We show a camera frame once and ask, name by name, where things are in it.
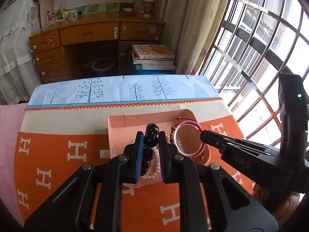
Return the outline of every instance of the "black bead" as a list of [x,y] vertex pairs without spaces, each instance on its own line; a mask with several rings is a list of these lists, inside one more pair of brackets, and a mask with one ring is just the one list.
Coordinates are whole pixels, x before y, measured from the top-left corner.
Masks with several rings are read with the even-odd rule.
[[154,123],[150,123],[146,126],[146,131],[145,131],[145,134],[154,134],[154,135],[158,135],[159,134],[159,127],[154,124]]
[[159,142],[159,139],[154,134],[147,134],[144,137],[144,145],[146,145],[149,148],[155,147]]
[[148,172],[149,168],[141,170],[141,176],[144,176]]
[[151,161],[154,158],[154,151],[151,148],[144,148],[143,150],[143,161]]
[[150,168],[151,166],[151,161],[142,161],[142,169]]

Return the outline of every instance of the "red string bracelet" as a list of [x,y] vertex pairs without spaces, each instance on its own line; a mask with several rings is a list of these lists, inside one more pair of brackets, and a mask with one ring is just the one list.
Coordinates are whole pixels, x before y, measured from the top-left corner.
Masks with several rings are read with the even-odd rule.
[[192,119],[189,119],[189,118],[181,118],[181,117],[178,117],[177,118],[178,120],[184,120],[178,124],[176,124],[175,126],[172,126],[171,127],[171,133],[170,133],[170,143],[171,144],[174,144],[176,147],[177,147],[177,150],[180,154],[182,154],[183,156],[186,156],[186,157],[190,157],[190,158],[195,158],[195,157],[198,157],[198,156],[201,156],[200,160],[203,160],[203,155],[204,155],[204,151],[205,151],[205,148],[206,148],[206,144],[204,142],[201,143],[200,145],[200,148],[194,152],[194,153],[185,153],[183,152],[177,145],[177,143],[174,142],[174,138],[175,136],[177,135],[177,131],[184,125],[191,125],[191,126],[194,126],[195,128],[197,128],[200,132],[202,132],[202,127],[200,126],[200,124],[198,124],[197,122],[195,122],[194,120]]

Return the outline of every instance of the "window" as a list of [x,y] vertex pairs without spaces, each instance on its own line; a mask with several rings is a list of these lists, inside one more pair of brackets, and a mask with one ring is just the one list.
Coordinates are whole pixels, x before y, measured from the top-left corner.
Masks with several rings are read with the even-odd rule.
[[230,0],[224,18],[201,73],[246,139],[280,148],[278,74],[300,75],[309,94],[309,19],[298,0]]

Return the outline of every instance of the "light blue fabric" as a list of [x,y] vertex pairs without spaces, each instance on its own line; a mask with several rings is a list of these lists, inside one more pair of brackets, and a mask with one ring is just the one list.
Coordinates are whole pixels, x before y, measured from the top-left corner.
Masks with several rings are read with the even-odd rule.
[[194,75],[130,75],[87,78],[37,86],[27,108],[219,98],[212,84]]

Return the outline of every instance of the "pink fabric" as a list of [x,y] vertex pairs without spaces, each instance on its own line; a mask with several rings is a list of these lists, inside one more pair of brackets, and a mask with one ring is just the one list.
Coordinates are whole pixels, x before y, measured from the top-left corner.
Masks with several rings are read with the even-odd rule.
[[22,226],[24,221],[18,209],[14,183],[14,158],[16,138],[27,105],[0,105],[0,198]]

